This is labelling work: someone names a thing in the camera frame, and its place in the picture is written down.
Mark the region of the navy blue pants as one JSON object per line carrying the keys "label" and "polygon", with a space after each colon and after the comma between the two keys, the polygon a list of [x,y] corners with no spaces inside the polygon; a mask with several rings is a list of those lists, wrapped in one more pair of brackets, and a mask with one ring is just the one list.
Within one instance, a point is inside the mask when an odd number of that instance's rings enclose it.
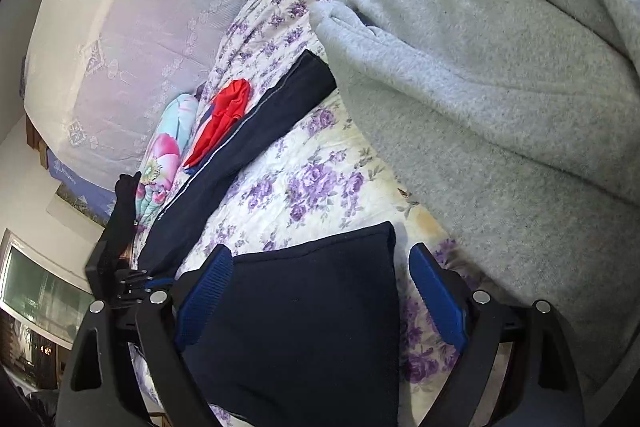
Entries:
{"label": "navy blue pants", "polygon": [[[139,265],[178,279],[238,174],[335,87],[304,52],[220,140],[163,210]],[[230,257],[213,310],[191,305],[184,361],[208,407],[254,426],[393,426],[399,298],[390,222],[284,249]]]}

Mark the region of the folded pastel floral cloth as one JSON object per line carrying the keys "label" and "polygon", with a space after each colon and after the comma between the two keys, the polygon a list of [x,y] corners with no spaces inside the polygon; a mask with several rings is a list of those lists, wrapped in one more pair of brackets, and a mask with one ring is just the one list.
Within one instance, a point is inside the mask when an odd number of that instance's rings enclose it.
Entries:
{"label": "folded pastel floral cloth", "polygon": [[182,154],[193,129],[198,99],[183,93],[163,111],[140,164],[136,192],[136,222],[147,228],[164,205],[174,184]]}

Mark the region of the purple floral bedspread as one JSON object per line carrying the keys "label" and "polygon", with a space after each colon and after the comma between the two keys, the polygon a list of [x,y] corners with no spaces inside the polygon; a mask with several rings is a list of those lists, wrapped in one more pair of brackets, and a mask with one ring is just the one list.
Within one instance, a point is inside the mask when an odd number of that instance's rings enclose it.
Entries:
{"label": "purple floral bedspread", "polygon": [[[259,100],[300,54],[321,54],[308,20],[309,7],[317,1],[322,0],[247,2],[222,42],[203,101],[238,78],[250,83],[252,97]],[[438,260],[449,262],[456,245],[378,157],[338,94],[311,109],[233,177],[183,268],[198,267],[217,244],[237,255],[274,251],[381,221],[390,221],[397,233],[398,421],[414,426],[434,403],[456,354],[440,339],[409,279],[409,247],[424,242]]]}

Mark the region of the red white blue garment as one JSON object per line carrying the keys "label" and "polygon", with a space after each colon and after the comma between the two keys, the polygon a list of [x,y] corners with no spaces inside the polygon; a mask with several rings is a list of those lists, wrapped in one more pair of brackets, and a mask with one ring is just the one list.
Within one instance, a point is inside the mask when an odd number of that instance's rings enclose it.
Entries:
{"label": "red white blue garment", "polygon": [[208,153],[220,142],[244,115],[250,101],[250,83],[245,79],[232,80],[210,101],[196,130],[190,155],[183,170],[194,173]]}

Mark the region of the grey fleece blanket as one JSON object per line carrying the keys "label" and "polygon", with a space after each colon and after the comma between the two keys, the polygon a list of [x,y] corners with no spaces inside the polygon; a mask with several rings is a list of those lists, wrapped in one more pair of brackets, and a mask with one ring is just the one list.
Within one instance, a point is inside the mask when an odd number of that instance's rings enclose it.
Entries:
{"label": "grey fleece blanket", "polygon": [[566,317],[603,413],[639,367],[639,0],[330,0],[310,24],[466,260]]}

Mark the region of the white embroidered headboard cover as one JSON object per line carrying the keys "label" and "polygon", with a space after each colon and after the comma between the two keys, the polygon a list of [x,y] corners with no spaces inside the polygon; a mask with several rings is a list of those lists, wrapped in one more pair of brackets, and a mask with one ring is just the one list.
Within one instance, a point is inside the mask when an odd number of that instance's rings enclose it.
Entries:
{"label": "white embroidered headboard cover", "polygon": [[25,109],[54,155],[111,187],[136,170],[160,115],[208,76],[247,0],[42,0]]}

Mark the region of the window with white frame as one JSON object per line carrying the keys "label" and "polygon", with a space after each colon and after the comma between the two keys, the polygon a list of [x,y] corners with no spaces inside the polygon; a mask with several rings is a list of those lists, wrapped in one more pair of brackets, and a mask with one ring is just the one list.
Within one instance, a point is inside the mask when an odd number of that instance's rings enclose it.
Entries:
{"label": "window with white frame", "polygon": [[94,298],[83,277],[6,230],[1,241],[1,309],[70,350]]}

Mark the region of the blue picture on wall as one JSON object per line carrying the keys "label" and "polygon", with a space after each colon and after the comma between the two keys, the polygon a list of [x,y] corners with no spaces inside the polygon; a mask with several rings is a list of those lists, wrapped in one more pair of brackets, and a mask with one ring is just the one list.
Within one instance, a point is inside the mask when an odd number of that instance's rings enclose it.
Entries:
{"label": "blue picture on wall", "polygon": [[47,162],[48,173],[60,182],[56,194],[98,225],[106,225],[115,205],[115,194],[81,178],[52,150],[47,150]]}

